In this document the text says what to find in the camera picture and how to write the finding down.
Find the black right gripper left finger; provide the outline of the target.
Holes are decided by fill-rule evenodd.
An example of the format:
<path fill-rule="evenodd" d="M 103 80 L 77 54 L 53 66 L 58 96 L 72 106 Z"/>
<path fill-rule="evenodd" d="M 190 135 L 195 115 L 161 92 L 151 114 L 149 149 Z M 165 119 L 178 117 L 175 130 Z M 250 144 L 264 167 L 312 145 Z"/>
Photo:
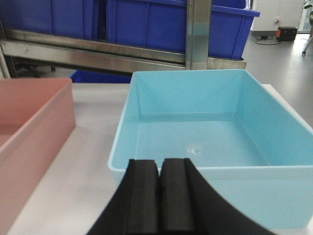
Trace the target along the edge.
<path fill-rule="evenodd" d="M 158 234 L 158 189 L 155 161 L 129 160 L 117 190 L 88 234 Z"/>

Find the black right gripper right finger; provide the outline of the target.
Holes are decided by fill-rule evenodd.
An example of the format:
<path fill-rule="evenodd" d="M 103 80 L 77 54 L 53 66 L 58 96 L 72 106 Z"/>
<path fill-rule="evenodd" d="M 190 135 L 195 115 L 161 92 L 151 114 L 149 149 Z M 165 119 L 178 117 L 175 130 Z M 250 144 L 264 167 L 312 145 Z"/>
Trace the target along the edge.
<path fill-rule="evenodd" d="M 162 235 L 270 235 L 218 194 L 190 159 L 165 159 L 160 173 Z"/>

